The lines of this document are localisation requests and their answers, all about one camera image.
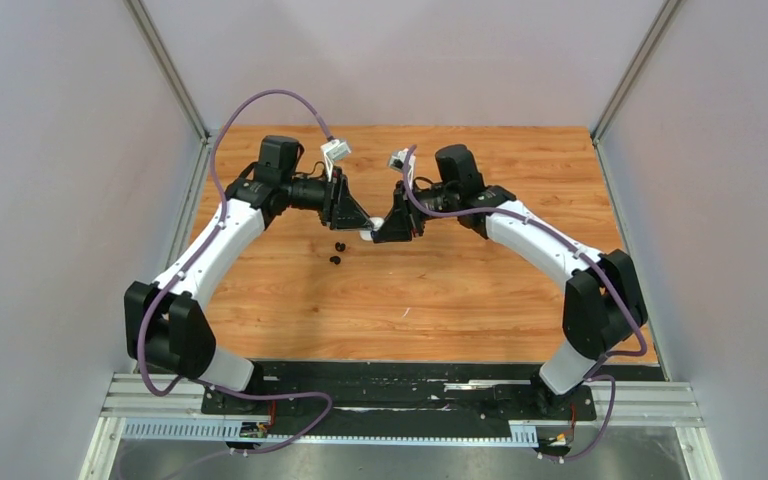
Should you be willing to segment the white earbud charging case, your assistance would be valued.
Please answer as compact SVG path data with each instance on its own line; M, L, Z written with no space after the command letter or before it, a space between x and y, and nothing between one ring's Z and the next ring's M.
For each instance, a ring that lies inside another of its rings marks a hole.
M384 219L382 217L377 217L377 216L371 217L369 227L359 231L360 238L363 241L372 242L373 234L382 227L383 223L384 223Z

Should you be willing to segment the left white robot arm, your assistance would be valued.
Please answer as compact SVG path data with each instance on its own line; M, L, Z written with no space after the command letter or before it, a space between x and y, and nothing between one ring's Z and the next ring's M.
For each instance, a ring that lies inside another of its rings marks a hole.
M351 196L337 161L348 143L321 147L319 175L297 172L304 152L296 139L263 138L259 156L220 191L220 204L185 252L152 282L133 282L124 295L126 347L140 365L228 389L243 413L258 411L266 386L256 364L218 346L205 309L240 254L287 209L314 211L331 230L370 230L374 224Z

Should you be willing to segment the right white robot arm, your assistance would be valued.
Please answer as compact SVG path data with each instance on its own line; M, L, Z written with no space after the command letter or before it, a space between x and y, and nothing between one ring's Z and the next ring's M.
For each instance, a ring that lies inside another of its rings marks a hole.
M440 179L422 188L415 177L412 148L394 152L388 165L402 178L393 206L370 233L375 243L409 242L432 219L454 218L463 227L513 251L544 273L563 294L564 339L539 369L531 403L544 417L556 417L571 403L571 391L609 358L641 357L649 315L632 258L616 249L604 253L540 219L512 192L488 185L473 153L463 144L435 154ZM619 344L635 338L624 352Z

